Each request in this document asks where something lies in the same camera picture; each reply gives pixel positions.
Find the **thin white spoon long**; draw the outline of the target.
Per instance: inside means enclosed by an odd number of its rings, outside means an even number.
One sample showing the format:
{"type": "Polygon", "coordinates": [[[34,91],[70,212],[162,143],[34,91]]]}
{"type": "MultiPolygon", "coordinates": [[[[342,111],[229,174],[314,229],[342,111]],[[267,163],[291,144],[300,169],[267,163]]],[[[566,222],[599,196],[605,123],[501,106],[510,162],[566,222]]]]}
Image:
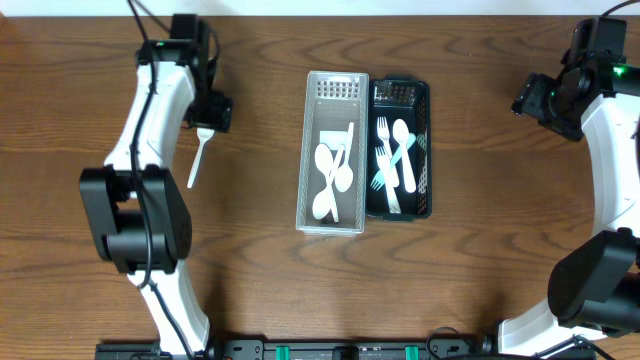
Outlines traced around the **thin white spoon long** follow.
{"type": "Polygon", "coordinates": [[[346,192],[350,188],[353,181],[353,170],[349,165],[352,143],[353,143],[353,135],[354,135],[354,123],[350,122],[347,129],[347,135],[345,137],[343,163],[338,167],[337,173],[335,176],[336,189],[341,193],[346,192]]]}

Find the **white plastic fork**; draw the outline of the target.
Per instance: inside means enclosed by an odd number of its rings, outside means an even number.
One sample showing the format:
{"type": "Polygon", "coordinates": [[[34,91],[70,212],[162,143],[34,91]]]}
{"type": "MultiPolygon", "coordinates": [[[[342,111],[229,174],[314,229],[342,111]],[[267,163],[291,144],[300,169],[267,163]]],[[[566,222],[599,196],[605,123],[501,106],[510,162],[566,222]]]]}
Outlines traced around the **white plastic fork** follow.
{"type": "MultiPolygon", "coordinates": [[[[376,130],[377,130],[377,136],[382,141],[383,147],[387,153],[387,157],[389,158],[389,160],[392,160],[393,153],[390,146],[390,130],[388,127],[388,122],[384,116],[379,116],[377,118],[376,130]]],[[[394,164],[391,164],[390,166],[390,175],[391,175],[391,179],[389,180],[389,183],[393,187],[398,187],[399,176],[394,164]]]]}

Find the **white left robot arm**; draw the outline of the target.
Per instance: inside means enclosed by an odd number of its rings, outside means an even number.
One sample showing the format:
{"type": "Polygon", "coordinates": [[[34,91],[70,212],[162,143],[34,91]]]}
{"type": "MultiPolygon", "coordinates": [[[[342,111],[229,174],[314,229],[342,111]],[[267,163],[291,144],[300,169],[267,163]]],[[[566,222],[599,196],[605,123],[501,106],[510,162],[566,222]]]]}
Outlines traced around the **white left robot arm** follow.
{"type": "Polygon", "coordinates": [[[219,353],[191,283],[192,221],[171,172],[184,124],[211,133],[228,128],[232,103],[211,86],[216,65],[207,42],[144,42],[122,134],[102,167],[80,175],[98,255],[137,287],[159,334],[153,343],[99,344],[98,359],[213,359],[219,353]]]}

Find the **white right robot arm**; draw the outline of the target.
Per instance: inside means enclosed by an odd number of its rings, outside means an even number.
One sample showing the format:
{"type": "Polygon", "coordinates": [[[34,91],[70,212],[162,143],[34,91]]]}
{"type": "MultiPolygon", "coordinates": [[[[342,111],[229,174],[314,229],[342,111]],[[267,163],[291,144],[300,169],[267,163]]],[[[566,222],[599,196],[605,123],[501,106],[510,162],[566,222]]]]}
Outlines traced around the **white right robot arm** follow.
{"type": "Polygon", "coordinates": [[[639,330],[639,276],[630,270],[639,263],[639,70],[607,65],[576,86],[570,76],[531,75],[512,109],[547,116],[555,100],[573,104],[591,156],[593,234],[556,264],[544,300],[499,324],[504,355],[549,357],[639,330]]]}

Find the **thick white plastic spoon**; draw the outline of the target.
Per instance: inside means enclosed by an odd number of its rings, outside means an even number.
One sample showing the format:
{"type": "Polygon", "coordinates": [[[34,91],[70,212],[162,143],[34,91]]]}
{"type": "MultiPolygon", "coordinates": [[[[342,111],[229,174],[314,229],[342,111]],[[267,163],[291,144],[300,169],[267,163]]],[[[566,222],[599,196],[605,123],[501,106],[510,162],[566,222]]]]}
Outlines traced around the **thick white plastic spoon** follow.
{"type": "Polygon", "coordinates": [[[416,183],[413,174],[413,168],[409,157],[409,130],[403,119],[396,119],[393,123],[393,137],[399,145],[401,151],[403,184],[407,193],[416,191],[416,183]]]}

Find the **mint green plastic fork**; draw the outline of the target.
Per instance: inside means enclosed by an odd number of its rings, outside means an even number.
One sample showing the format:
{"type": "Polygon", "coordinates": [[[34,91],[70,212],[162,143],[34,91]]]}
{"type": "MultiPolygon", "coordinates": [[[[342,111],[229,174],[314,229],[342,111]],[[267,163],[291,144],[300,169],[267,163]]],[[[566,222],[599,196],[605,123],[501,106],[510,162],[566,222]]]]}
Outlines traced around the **mint green plastic fork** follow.
{"type": "MultiPolygon", "coordinates": [[[[416,136],[412,133],[409,134],[408,137],[408,143],[407,143],[407,147],[408,149],[411,149],[411,147],[415,144],[416,142],[416,136]]],[[[374,160],[377,161],[382,155],[387,156],[388,153],[387,151],[384,149],[383,146],[378,146],[375,148],[375,153],[374,153],[374,160]]],[[[388,164],[391,170],[393,170],[396,165],[402,161],[402,151],[401,150],[397,150],[388,160],[388,164]]],[[[375,176],[373,177],[373,179],[370,182],[370,187],[374,190],[374,191],[378,191],[380,190],[384,185],[387,184],[387,180],[385,177],[385,171],[383,169],[379,169],[377,171],[377,173],[375,174],[375,176]]]]}

